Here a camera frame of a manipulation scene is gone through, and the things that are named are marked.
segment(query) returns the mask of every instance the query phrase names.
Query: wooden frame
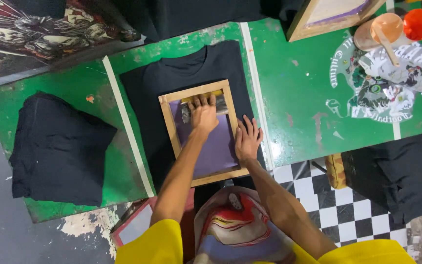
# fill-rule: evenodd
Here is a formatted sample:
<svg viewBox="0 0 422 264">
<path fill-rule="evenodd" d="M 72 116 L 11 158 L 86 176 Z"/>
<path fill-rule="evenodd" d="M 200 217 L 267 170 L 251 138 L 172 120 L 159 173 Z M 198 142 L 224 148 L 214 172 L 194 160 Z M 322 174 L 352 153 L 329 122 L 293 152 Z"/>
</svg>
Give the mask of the wooden frame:
<svg viewBox="0 0 422 264">
<path fill-rule="evenodd" d="M 305 0 L 301 10 L 297 12 L 286 32 L 286 39 L 289 42 L 360 25 L 367 21 L 386 2 L 386 0 L 370 0 L 358 14 L 308 23 L 316 6 L 323 1 L 325 0 Z"/>
<path fill-rule="evenodd" d="M 212 84 L 202 85 L 187 90 L 169 93 L 159 96 L 160 107 L 162 109 L 162 114 L 164 115 L 164 120 L 166 122 L 167 131 L 169 133 L 170 141 L 172 143 L 173 153 L 175 158 L 177 158 L 181 152 L 181 143 L 177 134 L 177 128 L 175 127 L 175 122 L 173 120 L 172 110 L 170 109 L 169 103 L 172 101 L 180 100 L 183 98 L 191 97 L 201 93 L 209 93 L 217 90 L 222 90 L 224 93 L 224 100 L 226 101 L 227 109 L 229 111 L 229 122 L 232 129 L 232 136 L 235 138 L 235 133 L 237 131 L 237 115 L 235 114 L 234 102 L 232 101 L 231 89 L 229 86 L 229 81 L 218 81 Z M 215 181 L 220 181 L 224 179 L 229 179 L 233 177 L 239 177 L 249 174 L 249 171 L 246 168 L 241 167 L 240 165 L 227 168 L 222 171 L 218 171 L 212 174 L 204 175 L 198 179 L 194 179 L 191 182 L 191 187 L 198 185 L 203 185 Z"/>
</svg>

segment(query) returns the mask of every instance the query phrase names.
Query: stirring stick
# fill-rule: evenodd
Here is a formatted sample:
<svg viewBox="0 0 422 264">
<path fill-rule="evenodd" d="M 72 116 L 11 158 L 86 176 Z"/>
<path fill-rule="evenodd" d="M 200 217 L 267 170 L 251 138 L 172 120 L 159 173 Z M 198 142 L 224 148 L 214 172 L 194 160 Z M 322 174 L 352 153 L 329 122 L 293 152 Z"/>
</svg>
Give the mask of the stirring stick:
<svg viewBox="0 0 422 264">
<path fill-rule="evenodd" d="M 400 67 L 400 62 L 398 61 L 397 56 L 395 55 L 395 52 L 393 51 L 390 41 L 387 39 L 387 37 L 384 35 L 384 32 L 382 31 L 382 28 L 380 27 L 380 25 L 378 24 L 373 24 L 372 25 L 374 32 L 377 34 L 377 36 L 379 37 L 380 40 L 380 44 L 382 44 L 382 46 L 384 46 L 385 51 L 387 52 L 391 63 L 395 66 L 395 67 Z"/>
</svg>

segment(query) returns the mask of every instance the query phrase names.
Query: finger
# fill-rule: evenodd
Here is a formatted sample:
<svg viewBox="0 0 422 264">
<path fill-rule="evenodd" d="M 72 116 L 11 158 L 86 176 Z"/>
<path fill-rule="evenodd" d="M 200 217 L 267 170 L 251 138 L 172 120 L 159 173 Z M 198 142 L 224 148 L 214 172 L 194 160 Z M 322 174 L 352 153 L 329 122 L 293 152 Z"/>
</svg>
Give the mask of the finger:
<svg viewBox="0 0 422 264">
<path fill-rule="evenodd" d="M 205 106 L 208 105 L 208 101 L 206 100 L 206 96 L 204 96 L 204 94 L 200 94 L 200 101 L 201 101 L 201 105 Z"/>
<path fill-rule="evenodd" d="M 210 105 L 216 106 L 216 96 L 214 94 L 211 94 L 210 96 Z"/>
<path fill-rule="evenodd" d="M 193 96 L 193 102 L 195 102 L 196 107 L 201 106 L 200 99 L 196 95 Z"/>
<path fill-rule="evenodd" d="M 247 134 L 247 129 L 243 125 L 242 121 L 240 119 L 237 119 L 237 123 L 239 124 L 239 128 L 242 131 L 242 137 L 243 138 L 248 137 L 249 135 Z"/>
<path fill-rule="evenodd" d="M 195 110 L 195 107 L 193 106 L 193 103 L 191 101 L 187 102 L 188 108 L 190 108 L 190 111 L 193 112 L 193 110 Z"/>
<path fill-rule="evenodd" d="M 235 147 L 242 147 L 242 129 L 240 127 L 237 128 L 237 133 L 235 134 Z"/>
<path fill-rule="evenodd" d="M 247 129 L 249 131 L 249 136 L 253 136 L 252 122 L 250 122 L 250 119 L 246 115 L 243 115 L 243 120 L 245 121 L 245 124 L 247 125 Z"/>
<path fill-rule="evenodd" d="M 257 142 L 258 144 L 260 144 L 260 143 L 263 141 L 263 129 L 262 129 L 262 128 L 260 128 L 260 129 L 258 129 L 258 131 L 259 131 L 260 133 L 259 133 L 259 135 L 258 135 L 258 139 L 256 140 L 256 142 Z"/>
<path fill-rule="evenodd" d="M 253 138 L 256 139 L 256 137 L 258 137 L 258 125 L 256 124 L 255 117 L 252 118 L 252 124 L 253 124 Z"/>
</svg>

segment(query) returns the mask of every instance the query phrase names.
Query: green painted table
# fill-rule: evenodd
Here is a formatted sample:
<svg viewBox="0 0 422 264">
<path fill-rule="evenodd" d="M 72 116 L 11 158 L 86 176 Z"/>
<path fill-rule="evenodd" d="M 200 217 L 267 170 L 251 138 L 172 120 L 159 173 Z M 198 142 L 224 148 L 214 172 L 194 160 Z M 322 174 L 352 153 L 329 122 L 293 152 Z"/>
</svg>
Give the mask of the green painted table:
<svg viewBox="0 0 422 264">
<path fill-rule="evenodd" d="M 343 104 L 353 95 L 343 78 L 338 78 L 335 89 L 331 87 L 329 78 L 331 56 L 343 42 L 344 30 L 287 43 L 276 20 L 264 19 L 248 25 L 276 166 L 394 139 L 391 124 L 370 119 L 339 118 L 325 105 L 327 99 L 336 99 Z M 223 40 L 241 43 L 250 100 L 256 115 L 247 52 L 237 23 L 210 27 L 109 56 L 151 185 L 138 123 L 118 75 L 161 57 L 188 55 L 203 45 Z M 101 59 L 0 87 L 0 141 L 8 158 L 14 145 L 17 111 L 24 100 L 37 91 L 59 96 L 75 108 L 100 117 L 119 129 L 105 156 L 102 207 L 147 197 Z M 89 96 L 94 98 L 93 103 L 86 100 Z M 422 96 L 415 101 L 413 118 L 401 123 L 400 127 L 402 137 L 422 133 Z M 343 139 L 334 136 L 334 131 Z M 321 136 L 319 144 L 317 134 Z M 34 223 L 96 209 L 71 203 L 24 200 Z"/>
</svg>

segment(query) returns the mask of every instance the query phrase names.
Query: black and white checkered floor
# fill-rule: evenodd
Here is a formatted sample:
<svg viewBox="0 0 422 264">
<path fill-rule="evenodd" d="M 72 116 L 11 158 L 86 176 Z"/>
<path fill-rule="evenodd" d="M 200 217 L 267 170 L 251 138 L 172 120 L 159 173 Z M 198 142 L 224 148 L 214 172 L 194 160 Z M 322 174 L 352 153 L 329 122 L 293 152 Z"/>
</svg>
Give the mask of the black and white checkered floor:
<svg viewBox="0 0 422 264">
<path fill-rule="evenodd" d="M 325 168 L 323 158 L 313 160 Z M 277 167 L 275 180 L 296 196 L 310 218 L 338 247 L 372 239 L 394 239 L 407 249 L 411 227 L 393 223 L 389 212 L 353 189 L 335 190 L 312 161 Z"/>
</svg>

